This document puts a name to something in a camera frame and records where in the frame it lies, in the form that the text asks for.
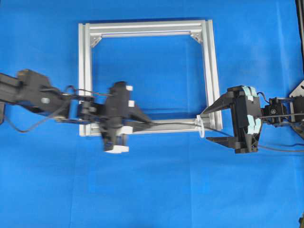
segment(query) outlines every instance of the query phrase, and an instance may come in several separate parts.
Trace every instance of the screw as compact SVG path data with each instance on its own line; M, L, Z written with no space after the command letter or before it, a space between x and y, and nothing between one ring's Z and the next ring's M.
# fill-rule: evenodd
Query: screw
M43 104L49 104L50 101L51 101L51 100L50 100L48 97L43 97L43 98L41 98L41 102L42 102Z
M276 109L271 109L271 110L270 110L270 113L271 113L272 115L276 114Z

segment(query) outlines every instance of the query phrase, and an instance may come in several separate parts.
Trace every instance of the blue cloth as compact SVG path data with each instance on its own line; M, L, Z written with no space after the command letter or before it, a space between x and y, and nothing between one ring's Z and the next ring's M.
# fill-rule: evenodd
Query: blue cloth
M77 86L78 23L146 19L213 19L222 93L248 85L287 96L303 80L293 0L2 0L0 71ZM201 63L189 37L104 39L93 50L94 90L125 80L152 118L192 117L206 106ZM6 114L20 128L41 118L15 106ZM232 133L229 111L223 122ZM4 123L0 138L2 228L286 228L304 211L299 153L235 155L172 133L132 135L130 152L113 155L99 137L53 121L28 134ZM261 144L295 142L289 128L263 127Z

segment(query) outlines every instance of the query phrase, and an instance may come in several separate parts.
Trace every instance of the aluminum frame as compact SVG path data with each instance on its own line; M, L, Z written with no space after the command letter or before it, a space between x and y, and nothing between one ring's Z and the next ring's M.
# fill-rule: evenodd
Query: aluminum frame
M219 98L219 80L214 45L212 20L181 20L181 21L154 21L128 23L86 23L78 24L79 48L79 88L92 91L92 53L98 42L103 38L115 37L145 37L145 36L173 36L190 35L202 46L203 69L207 106ZM79 91L80 95L91 95L90 92ZM221 130L223 128L221 111L208 115L200 114L204 127ZM156 123L196 123L197 119L156 120ZM199 131L191 125L168 124L153 126L139 133L172 133ZM81 136L100 135L97 124L81 125Z

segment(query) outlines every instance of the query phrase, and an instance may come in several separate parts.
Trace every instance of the white plastic piece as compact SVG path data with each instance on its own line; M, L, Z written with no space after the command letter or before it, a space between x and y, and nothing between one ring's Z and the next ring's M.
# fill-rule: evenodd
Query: white plastic piece
M205 137L204 122L203 122L203 120L202 120L202 118L201 118L200 115L196 116L195 124L200 125L200 127L197 126L197 128L199 130L199 135L200 135L201 138L204 138Z
M126 85L126 87L125 87L127 90L129 90L129 91L133 91L133 86L131 86L131 85Z
M135 101L129 101L129 107L134 107L135 106Z
M119 136L121 134L133 134L133 127L131 126L123 126L117 130L116 135Z
M123 152L129 152L129 147L128 146L120 146L120 145L115 145L113 146L113 149L110 151L105 151L107 153L123 153Z

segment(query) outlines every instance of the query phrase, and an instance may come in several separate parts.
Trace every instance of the light blue tape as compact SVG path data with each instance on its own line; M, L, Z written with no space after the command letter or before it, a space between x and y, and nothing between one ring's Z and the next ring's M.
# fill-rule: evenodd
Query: light blue tape
M257 97L256 89L252 86L250 86L250 89L251 89L251 95Z
M257 118L257 119L256 119L255 130L254 130L254 133L255 133L255 134L257 134L257 133L260 132L261 126L262 126L262 121L261 121L260 118Z
M247 134L253 134L255 132L255 120L252 115L247 115L247 118L249 122Z

